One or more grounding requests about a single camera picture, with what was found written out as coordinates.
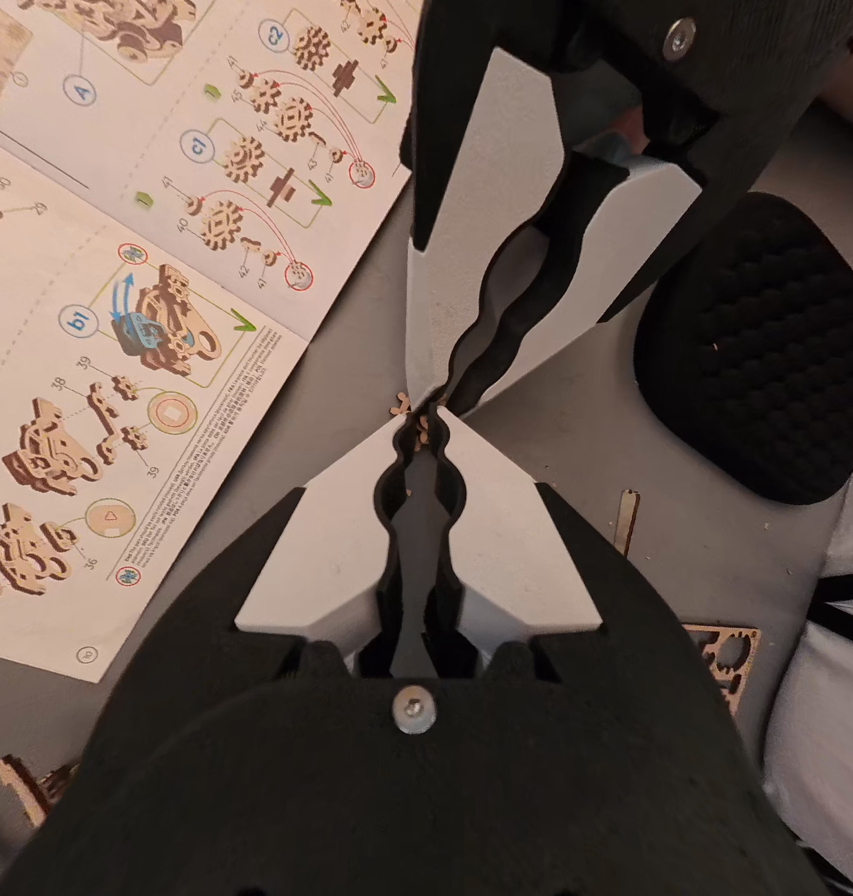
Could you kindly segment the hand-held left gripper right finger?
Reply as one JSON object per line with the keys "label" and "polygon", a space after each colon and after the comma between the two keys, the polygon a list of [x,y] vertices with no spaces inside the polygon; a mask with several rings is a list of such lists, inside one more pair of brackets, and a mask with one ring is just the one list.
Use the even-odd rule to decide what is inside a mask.
{"label": "hand-held left gripper right finger", "polygon": [[464,637],[595,631],[602,619],[531,475],[459,420],[444,459],[461,475],[463,506],[448,535],[462,588],[454,630]]}

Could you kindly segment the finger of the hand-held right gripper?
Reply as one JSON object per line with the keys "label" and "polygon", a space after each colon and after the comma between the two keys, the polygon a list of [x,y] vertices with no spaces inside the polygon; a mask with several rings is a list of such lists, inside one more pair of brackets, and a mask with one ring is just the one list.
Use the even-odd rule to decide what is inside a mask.
{"label": "finger of the hand-held right gripper", "polygon": [[409,242],[405,366],[412,409],[452,375],[490,264],[533,219],[565,162],[551,79],[496,48],[424,249]]}
{"label": "finger of the hand-held right gripper", "polygon": [[545,257],[446,407],[464,417],[592,329],[700,195],[674,164],[644,155],[615,164],[572,152],[539,216]]}

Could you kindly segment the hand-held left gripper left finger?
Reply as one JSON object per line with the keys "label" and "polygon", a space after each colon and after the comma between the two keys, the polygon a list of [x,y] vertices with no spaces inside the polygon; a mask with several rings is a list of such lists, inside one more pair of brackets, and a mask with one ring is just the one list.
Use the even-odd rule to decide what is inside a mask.
{"label": "hand-held left gripper left finger", "polygon": [[376,639],[399,628],[393,519],[407,500],[399,414],[311,479],[235,623],[248,633]]}

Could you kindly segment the wooden gear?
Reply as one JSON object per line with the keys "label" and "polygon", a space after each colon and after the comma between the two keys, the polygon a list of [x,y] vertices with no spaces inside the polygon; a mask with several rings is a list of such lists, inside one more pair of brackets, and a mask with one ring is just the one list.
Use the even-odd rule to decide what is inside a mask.
{"label": "wooden gear", "polygon": [[395,397],[395,403],[390,407],[389,414],[392,417],[414,417],[416,435],[414,437],[413,450],[418,453],[429,444],[428,434],[428,415],[415,414],[411,405],[410,398],[405,392],[398,392]]}

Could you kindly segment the laser-cut wooden parts sheet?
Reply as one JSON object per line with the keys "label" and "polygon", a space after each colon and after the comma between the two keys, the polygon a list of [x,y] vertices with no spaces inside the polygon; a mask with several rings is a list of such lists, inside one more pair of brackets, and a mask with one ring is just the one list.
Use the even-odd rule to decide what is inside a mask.
{"label": "laser-cut wooden parts sheet", "polygon": [[734,718],[754,665],[761,630],[699,623],[683,623],[682,626],[701,652],[701,657]]}

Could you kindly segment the partly built wooden model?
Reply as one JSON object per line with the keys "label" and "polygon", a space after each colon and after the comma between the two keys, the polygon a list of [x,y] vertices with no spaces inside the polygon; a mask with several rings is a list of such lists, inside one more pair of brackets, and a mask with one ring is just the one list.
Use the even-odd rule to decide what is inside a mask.
{"label": "partly built wooden model", "polygon": [[37,830],[61,801],[79,765],[65,764],[40,778],[18,756],[0,757],[0,783],[11,790],[21,804],[30,826]]}

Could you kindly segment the thin wooden strip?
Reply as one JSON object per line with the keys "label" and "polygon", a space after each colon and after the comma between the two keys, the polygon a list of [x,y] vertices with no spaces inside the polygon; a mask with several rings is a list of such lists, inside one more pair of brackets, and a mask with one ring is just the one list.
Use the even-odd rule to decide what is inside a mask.
{"label": "thin wooden strip", "polygon": [[634,489],[622,490],[615,522],[614,548],[622,556],[629,554],[641,496]]}

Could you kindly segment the illustrated instruction booklet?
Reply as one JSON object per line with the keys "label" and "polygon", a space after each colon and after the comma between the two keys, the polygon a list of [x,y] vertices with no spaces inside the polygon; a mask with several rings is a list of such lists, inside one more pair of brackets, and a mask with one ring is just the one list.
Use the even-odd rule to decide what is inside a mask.
{"label": "illustrated instruction booklet", "polygon": [[106,674],[409,178],[423,6],[0,1],[0,658]]}

